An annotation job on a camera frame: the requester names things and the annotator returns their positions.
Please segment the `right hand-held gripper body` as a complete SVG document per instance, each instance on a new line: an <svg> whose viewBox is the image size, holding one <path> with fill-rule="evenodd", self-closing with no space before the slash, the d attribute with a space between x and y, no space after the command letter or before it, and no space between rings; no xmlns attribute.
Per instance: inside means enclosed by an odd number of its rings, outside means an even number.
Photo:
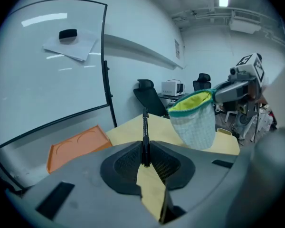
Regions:
<svg viewBox="0 0 285 228"><path fill-rule="evenodd" d="M257 100L262 94L265 71L258 53L244 56L230 69L228 79L235 86L236 110L246 117L257 114Z"/></svg>

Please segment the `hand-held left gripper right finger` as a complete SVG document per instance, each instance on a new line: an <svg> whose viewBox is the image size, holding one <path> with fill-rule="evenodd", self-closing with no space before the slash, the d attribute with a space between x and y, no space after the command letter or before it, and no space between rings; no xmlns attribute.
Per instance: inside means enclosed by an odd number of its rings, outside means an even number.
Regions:
<svg viewBox="0 0 285 228"><path fill-rule="evenodd" d="M150 160L165 186L159 223L193 216L223 182L236 157L150 142Z"/></svg>

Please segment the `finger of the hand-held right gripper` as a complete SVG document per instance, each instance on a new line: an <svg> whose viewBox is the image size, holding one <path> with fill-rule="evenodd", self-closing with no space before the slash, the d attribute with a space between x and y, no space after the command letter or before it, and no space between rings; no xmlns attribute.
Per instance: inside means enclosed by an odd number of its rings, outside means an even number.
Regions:
<svg viewBox="0 0 285 228"><path fill-rule="evenodd" d="M248 95L248 81L225 81L217 85L213 99L216 103L233 102Z"/></svg>

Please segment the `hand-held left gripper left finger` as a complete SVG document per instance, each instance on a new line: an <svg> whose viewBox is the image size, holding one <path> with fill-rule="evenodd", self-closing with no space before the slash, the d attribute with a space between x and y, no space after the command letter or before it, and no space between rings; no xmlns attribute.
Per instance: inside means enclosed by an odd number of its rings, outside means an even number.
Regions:
<svg viewBox="0 0 285 228"><path fill-rule="evenodd" d="M156 228L136 183L140 164L140 142L83 155L30 188L23 201L42 227Z"/></svg>

